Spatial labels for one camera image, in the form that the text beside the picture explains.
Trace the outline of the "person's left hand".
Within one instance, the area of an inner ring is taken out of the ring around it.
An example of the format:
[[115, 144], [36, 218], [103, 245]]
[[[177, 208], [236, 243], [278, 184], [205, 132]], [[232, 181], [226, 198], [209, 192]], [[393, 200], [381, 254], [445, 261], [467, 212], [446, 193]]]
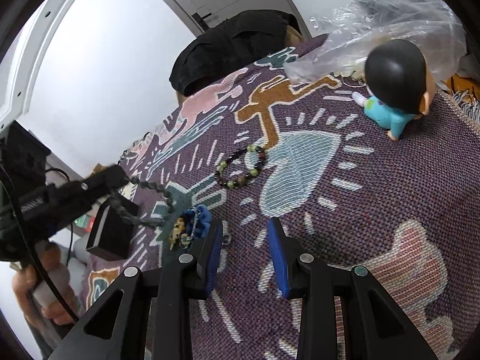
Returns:
[[[67, 267], [61, 262], [62, 250], [55, 242], [42, 241], [36, 246], [40, 251], [40, 261], [51, 281], [57, 286], [59, 293], [70, 309], [78, 312], [78, 301], [70, 285], [70, 274]], [[33, 265], [20, 269], [12, 280], [12, 289], [19, 308], [27, 322], [39, 329], [43, 325], [43, 318], [53, 321], [58, 326], [73, 323], [72, 316], [64, 309], [50, 287], [41, 277]]]

